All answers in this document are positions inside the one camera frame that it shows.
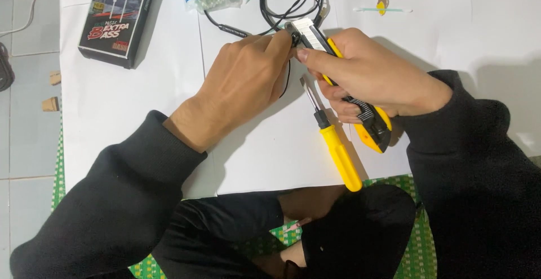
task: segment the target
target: black sleeve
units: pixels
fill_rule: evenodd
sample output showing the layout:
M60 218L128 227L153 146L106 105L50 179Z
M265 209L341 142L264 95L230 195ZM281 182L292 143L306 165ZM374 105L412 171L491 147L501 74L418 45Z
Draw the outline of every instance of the black sleeve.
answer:
M541 170L506 135L509 111L471 97L455 71L430 75L453 89L450 102L395 121L411 141L438 277L541 276Z
M36 237L13 251L14 279L132 278L127 267L157 245L182 183L207 156L165 129L166 118L150 112L99 154Z

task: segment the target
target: black box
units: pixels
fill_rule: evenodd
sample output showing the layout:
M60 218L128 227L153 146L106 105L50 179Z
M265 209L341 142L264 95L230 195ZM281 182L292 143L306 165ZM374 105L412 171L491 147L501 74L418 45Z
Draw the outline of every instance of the black box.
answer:
M79 42L84 57L131 69L152 0L92 0Z

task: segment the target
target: box cutter blade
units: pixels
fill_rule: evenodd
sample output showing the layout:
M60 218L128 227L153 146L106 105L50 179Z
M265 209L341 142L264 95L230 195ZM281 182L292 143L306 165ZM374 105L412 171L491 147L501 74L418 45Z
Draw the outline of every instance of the box cutter blade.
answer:
M326 39L309 18L286 22L285 29L292 36L300 34L300 41L305 47L321 50L333 56L343 58L338 48L334 45L334 42L330 38ZM323 75L323 78L331 86L338 85L326 75ZM342 100L348 103L354 103L361 109L361 114L357 117L361 120L362 124L354 124L361 141L379 153L385 152L391 141L392 130L391 120L387 113L379 107L375 107L351 96L344 97Z

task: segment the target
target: right hand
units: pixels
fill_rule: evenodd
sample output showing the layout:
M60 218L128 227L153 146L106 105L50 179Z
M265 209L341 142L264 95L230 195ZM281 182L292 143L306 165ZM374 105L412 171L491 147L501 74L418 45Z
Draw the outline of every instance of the right hand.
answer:
M342 100L352 96L382 108L390 117L434 112L449 102L452 90L386 49L359 29L331 37L344 58L314 49L298 49L296 58L317 78L323 95L343 123L361 123L357 105ZM329 85L327 75L339 86Z

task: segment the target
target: screwdriver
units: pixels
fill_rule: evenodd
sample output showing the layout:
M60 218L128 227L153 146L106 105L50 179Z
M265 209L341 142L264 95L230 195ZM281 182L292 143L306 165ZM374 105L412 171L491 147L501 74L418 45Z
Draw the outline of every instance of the screwdriver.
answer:
M306 84L305 76L303 75L300 80L302 87L310 98L310 102L314 106L314 117L315 120L318 121L320 128L319 133L323 135L323 138L329 147L331 157L333 158L334 164L338 168L338 172L340 172L340 175L342 176L344 184L346 184L346 187L350 191L359 191L362 187L361 178L351 162L351 158L347 153L346 147L340 141L334 125L329 122L325 111L320 110L318 104L315 102L314 95Z

